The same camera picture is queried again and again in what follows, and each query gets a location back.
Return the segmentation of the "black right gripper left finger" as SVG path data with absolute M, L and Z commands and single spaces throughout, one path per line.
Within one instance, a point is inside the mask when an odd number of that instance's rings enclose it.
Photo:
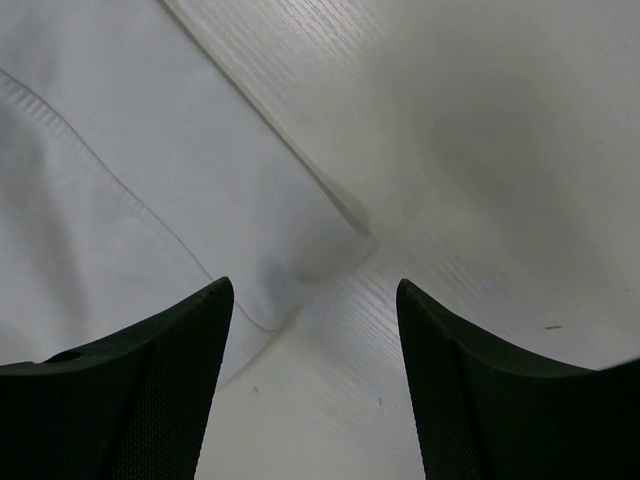
M 234 305 L 221 278 L 42 362 L 1 369 L 5 479 L 191 479 Z

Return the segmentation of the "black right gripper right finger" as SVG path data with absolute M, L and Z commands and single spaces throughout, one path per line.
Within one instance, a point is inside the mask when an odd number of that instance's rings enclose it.
M 635 479 L 639 364 L 589 370 L 509 343 L 409 280 L 396 292 L 429 479 Z

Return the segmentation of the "white skirt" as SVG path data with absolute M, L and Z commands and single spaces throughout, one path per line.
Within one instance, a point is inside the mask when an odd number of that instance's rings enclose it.
M 2 3 L 3 363 L 226 277 L 226 383 L 368 249 L 158 2 Z

